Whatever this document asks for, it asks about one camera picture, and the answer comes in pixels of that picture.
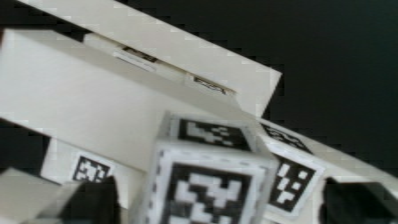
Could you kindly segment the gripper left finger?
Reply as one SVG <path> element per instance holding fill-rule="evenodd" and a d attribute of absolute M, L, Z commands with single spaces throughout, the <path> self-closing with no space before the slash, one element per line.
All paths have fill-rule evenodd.
<path fill-rule="evenodd" d="M 121 224 L 115 178 L 66 183 L 50 205 L 23 224 Z"/>

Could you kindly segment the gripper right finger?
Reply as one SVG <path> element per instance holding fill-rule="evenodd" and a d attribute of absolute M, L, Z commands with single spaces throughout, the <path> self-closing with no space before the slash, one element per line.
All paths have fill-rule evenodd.
<path fill-rule="evenodd" d="M 329 178 L 322 196 L 320 224 L 398 224 L 398 198 L 378 182 Z"/>

